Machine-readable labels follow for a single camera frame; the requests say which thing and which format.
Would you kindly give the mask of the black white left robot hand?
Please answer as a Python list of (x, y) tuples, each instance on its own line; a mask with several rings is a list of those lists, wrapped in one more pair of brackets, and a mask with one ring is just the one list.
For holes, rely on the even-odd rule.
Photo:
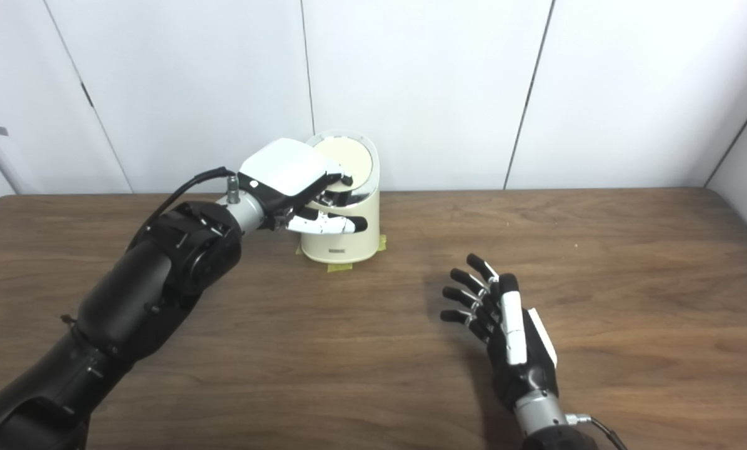
[(226, 208), (242, 233), (279, 228), (301, 234), (363, 233), (368, 230), (364, 217), (309, 207), (333, 183), (351, 181), (345, 168), (312, 146), (277, 139), (242, 163), (237, 173), (239, 202)]

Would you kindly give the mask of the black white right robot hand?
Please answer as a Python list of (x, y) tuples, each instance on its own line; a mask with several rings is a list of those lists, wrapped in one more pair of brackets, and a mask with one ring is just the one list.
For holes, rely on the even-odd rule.
[(450, 277), (459, 287), (442, 290), (445, 299), (461, 307), (442, 310), (439, 318), (464, 326), (484, 343), (494, 393), (506, 408), (515, 410), (530, 394), (559, 396), (553, 344), (537, 311), (524, 306), (515, 274), (498, 274), (473, 253), (466, 263), (477, 274), (453, 268)]

